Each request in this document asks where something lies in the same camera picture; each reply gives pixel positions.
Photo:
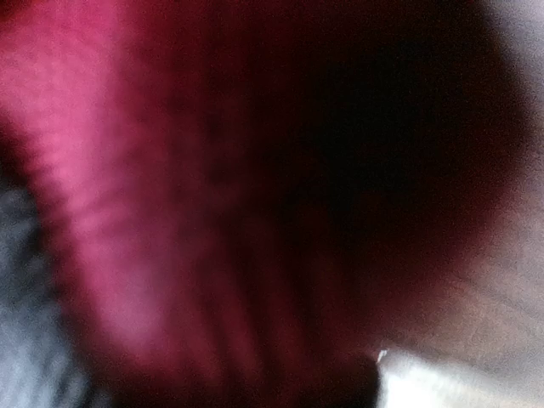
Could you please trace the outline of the red student backpack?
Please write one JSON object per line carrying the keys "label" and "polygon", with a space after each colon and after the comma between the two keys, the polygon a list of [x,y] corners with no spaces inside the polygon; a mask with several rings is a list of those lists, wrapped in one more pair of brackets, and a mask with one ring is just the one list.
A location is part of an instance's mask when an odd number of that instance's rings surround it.
{"label": "red student backpack", "polygon": [[4,1],[1,156],[131,407],[325,407],[524,142],[480,1]]}

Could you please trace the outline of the white papers sheet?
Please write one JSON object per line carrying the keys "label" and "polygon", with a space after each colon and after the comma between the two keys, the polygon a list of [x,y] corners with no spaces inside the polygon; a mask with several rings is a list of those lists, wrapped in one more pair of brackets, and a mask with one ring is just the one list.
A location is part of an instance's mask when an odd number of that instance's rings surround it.
{"label": "white papers sheet", "polygon": [[377,356],[377,407],[542,407],[543,398],[452,361],[398,348]]}

